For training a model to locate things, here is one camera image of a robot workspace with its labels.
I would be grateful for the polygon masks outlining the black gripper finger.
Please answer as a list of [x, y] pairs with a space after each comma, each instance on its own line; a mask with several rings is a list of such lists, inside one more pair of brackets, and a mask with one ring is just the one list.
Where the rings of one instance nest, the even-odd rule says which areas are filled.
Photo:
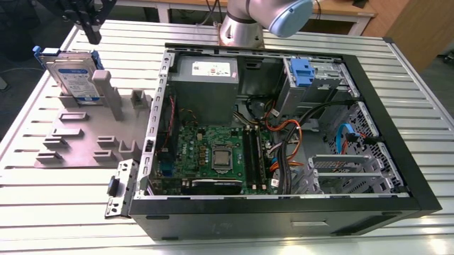
[[81, 29], [84, 30], [88, 42], [92, 45], [99, 45], [101, 40], [100, 25], [83, 25]]

